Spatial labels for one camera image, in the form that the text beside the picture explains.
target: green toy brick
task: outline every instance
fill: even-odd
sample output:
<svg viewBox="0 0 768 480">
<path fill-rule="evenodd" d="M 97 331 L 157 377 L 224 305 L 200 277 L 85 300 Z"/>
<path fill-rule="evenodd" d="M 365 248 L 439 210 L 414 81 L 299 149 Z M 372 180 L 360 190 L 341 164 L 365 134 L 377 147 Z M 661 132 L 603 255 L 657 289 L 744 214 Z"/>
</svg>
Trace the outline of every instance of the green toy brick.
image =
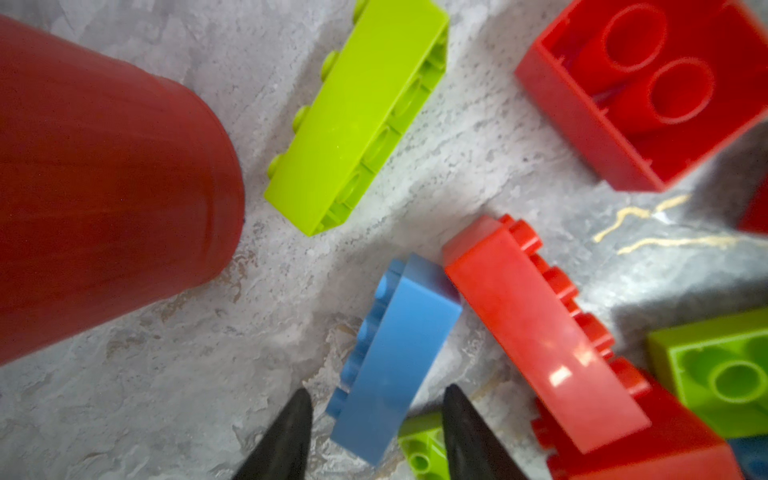
<svg viewBox="0 0 768 480">
<path fill-rule="evenodd" d="M 349 217 L 445 73 L 448 15 L 430 0 L 358 0 L 264 197 L 306 235 Z"/>
<path fill-rule="evenodd" d="M 451 478 L 440 412 L 406 420 L 400 427 L 397 442 L 418 480 Z"/>
<path fill-rule="evenodd" d="M 648 335 L 659 381 L 726 439 L 768 434 L 768 309 Z"/>
</svg>

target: toy brick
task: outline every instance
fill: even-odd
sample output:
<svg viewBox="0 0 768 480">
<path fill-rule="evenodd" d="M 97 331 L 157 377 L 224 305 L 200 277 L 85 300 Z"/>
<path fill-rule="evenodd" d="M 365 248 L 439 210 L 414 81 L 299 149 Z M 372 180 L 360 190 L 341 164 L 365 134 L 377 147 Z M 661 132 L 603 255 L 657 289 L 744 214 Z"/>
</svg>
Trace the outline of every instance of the toy brick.
<svg viewBox="0 0 768 480">
<path fill-rule="evenodd" d="M 768 113 L 768 38 L 738 0 L 576 0 L 515 73 L 616 190 L 672 187 Z"/>
<path fill-rule="evenodd" d="M 407 420 L 397 442 L 418 480 L 450 480 L 440 412 Z"/>
<path fill-rule="evenodd" d="M 632 398 L 647 383 L 628 362 L 606 361 L 613 337 L 581 312 L 575 286 L 536 254 L 540 247 L 525 222 L 483 216 L 443 247 L 445 271 L 574 443 L 589 452 L 650 425 Z"/>
<path fill-rule="evenodd" d="M 728 444 L 659 383 L 637 403 L 653 425 L 602 449 L 582 454 L 547 409 L 533 421 L 544 449 L 556 449 L 547 465 L 554 480 L 740 480 Z"/>
<path fill-rule="evenodd" d="M 768 436 L 731 439 L 728 444 L 746 480 L 768 480 Z"/>
<path fill-rule="evenodd" d="M 371 465 L 395 437 L 462 312 L 442 268 L 415 254 L 408 263 L 392 261 L 375 297 L 326 410 L 336 419 L 331 439 Z"/>
<path fill-rule="evenodd" d="M 268 171 L 264 197 L 306 235 L 347 220 L 445 73 L 449 17 L 430 0 L 358 0 L 355 20 Z"/>
<path fill-rule="evenodd" d="M 648 335 L 659 381 L 726 439 L 768 434 L 768 309 Z"/>
<path fill-rule="evenodd" d="M 739 230 L 768 235 L 768 178 L 741 219 Z"/>
</svg>

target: red hollow cylinder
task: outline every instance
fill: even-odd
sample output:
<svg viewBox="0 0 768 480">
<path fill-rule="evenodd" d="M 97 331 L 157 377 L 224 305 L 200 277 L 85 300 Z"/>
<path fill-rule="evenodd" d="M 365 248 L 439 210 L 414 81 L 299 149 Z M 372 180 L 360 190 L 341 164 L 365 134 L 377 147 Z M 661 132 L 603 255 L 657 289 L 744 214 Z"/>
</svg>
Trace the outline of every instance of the red hollow cylinder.
<svg viewBox="0 0 768 480">
<path fill-rule="evenodd" d="M 243 178 L 182 85 L 0 15 L 0 364 L 213 279 Z"/>
<path fill-rule="evenodd" d="M 698 58 L 680 58 L 628 85 L 606 116 L 625 135 L 643 134 L 696 117 L 715 92 L 715 75 Z"/>
<path fill-rule="evenodd" d="M 667 16 L 649 3 L 630 5 L 581 50 L 571 76 L 594 95 L 650 65 L 667 41 Z"/>
</svg>

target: textured gray tabletop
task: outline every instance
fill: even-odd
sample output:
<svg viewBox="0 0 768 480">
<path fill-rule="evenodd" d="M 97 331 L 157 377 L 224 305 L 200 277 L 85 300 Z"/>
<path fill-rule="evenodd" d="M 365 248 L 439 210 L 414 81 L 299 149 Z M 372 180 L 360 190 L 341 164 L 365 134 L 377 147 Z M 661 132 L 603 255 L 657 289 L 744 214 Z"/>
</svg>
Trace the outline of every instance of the textured gray tabletop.
<svg viewBox="0 0 768 480">
<path fill-rule="evenodd" d="M 448 74 L 350 220 L 306 238 L 263 200 L 266 166 L 351 31 L 353 0 L 0 0 L 0 13 L 196 91 L 247 192 L 217 280 L 0 369 L 0 478 L 228 480 L 300 386 L 317 412 L 310 478 L 412 478 L 394 448 L 374 471 L 331 443 L 322 412 L 388 262 L 438 260 L 481 212 L 525 218 L 639 365 L 649 329 L 766 305 L 768 243 L 732 226 L 768 171 L 768 125 L 667 194 L 614 192 L 512 75 L 567 3 L 446 0 Z M 768 1 L 750 4 L 768 21 Z M 637 215 L 597 242 L 627 207 Z M 549 478 L 532 391 L 469 308 L 414 411 L 450 382 L 531 478 Z"/>
</svg>

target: red building block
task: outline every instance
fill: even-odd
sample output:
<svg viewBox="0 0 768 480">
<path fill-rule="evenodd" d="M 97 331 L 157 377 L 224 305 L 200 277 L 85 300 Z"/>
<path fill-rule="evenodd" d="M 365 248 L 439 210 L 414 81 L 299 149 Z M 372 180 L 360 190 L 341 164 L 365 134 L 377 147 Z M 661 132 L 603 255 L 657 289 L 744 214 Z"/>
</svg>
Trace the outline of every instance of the red building block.
<svg viewBox="0 0 768 480">
<path fill-rule="evenodd" d="M 752 200 L 749 210 L 741 220 L 739 230 L 768 235 L 768 178 Z"/>
<path fill-rule="evenodd" d="M 574 298 L 576 287 L 510 216 L 481 217 L 443 247 L 445 272 L 582 452 L 647 428 L 627 391 L 647 388 L 614 339 Z"/>
<path fill-rule="evenodd" d="M 728 444 L 650 376 L 651 389 L 637 397 L 653 425 L 602 449 L 580 453 L 547 409 L 534 431 L 554 480 L 741 480 Z"/>
<path fill-rule="evenodd" d="M 768 113 L 768 37 L 738 0 L 576 0 L 516 75 L 616 190 L 666 190 Z"/>
</svg>

